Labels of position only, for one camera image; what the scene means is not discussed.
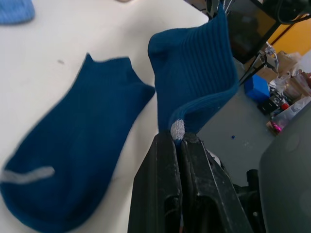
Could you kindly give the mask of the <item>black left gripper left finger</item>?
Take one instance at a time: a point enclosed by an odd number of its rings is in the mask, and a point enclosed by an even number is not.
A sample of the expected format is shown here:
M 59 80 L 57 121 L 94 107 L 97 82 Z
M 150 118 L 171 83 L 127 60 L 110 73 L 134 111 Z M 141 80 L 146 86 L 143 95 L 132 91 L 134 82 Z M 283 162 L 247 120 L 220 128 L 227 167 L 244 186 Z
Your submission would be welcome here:
M 133 182 L 129 233 L 177 233 L 182 187 L 176 149 L 169 132 L 158 133 Z

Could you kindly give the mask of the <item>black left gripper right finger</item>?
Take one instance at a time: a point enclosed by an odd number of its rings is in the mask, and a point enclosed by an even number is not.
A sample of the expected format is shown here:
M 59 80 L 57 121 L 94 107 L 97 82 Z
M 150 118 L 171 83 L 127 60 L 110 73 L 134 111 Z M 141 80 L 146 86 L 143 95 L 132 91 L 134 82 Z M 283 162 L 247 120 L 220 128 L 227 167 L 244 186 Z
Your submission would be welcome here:
M 179 170 L 186 233 L 251 233 L 229 176 L 193 133 L 180 144 Z

